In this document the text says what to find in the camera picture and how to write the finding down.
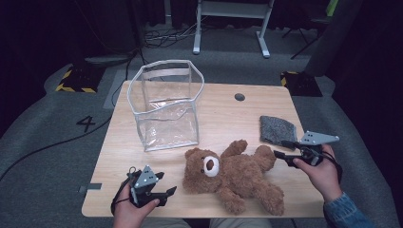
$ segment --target transparent plastic container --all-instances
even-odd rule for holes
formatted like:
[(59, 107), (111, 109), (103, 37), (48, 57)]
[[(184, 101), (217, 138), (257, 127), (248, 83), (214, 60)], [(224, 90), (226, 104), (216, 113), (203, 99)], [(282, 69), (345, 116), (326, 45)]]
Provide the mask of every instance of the transparent plastic container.
[(204, 78), (187, 60), (142, 66), (127, 91), (144, 151), (199, 144), (196, 101)]

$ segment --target sleeve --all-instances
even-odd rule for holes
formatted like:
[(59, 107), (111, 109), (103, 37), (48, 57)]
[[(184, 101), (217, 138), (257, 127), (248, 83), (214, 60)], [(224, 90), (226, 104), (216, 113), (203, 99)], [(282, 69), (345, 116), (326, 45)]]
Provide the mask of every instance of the sleeve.
[(334, 201), (325, 203), (323, 211), (328, 222), (334, 227), (374, 227), (346, 193)]

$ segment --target teddy bear leg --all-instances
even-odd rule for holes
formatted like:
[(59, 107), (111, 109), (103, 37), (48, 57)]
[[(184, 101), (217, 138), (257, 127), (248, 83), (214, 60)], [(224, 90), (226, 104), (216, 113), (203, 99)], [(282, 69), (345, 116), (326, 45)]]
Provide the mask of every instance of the teddy bear leg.
[(272, 149), (267, 145), (260, 145), (252, 157), (262, 172), (272, 169), (277, 159)]
[(228, 188), (222, 188), (218, 193), (227, 211), (235, 215), (239, 215), (245, 211), (245, 200), (233, 191)]
[(245, 140), (233, 141), (229, 144), (228, 148), (225, 149), (221, 154), (221, 158), (226, 158), (230, 156), (235, 156), (241, 154), (245, 151), (248, 142)]
[(284, 214), (284, 193), (282, 190), (269, 182), (257, 182), (254, 197), (259, 199), (264, 209), (274, 216)]

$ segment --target denim sleeve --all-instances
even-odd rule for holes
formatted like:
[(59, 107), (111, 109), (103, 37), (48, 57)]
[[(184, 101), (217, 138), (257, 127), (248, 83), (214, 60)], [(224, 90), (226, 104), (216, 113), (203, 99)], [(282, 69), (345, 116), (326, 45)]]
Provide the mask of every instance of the denim sleeve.
[(345, 193), (340, 198), (325, 203), (323, 210), (335, 227), (374, 227)]

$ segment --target teddy bear snout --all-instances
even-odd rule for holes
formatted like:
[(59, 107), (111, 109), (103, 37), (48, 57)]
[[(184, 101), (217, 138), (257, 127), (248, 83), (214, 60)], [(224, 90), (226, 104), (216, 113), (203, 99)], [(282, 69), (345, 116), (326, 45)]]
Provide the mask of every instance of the teddy bear snout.
[(220, 171), (220, 162), (217, 158), (213, 156), (207, 156), (203, 160), (204, 163), (204, 174), (207, 177), (216, 177)]

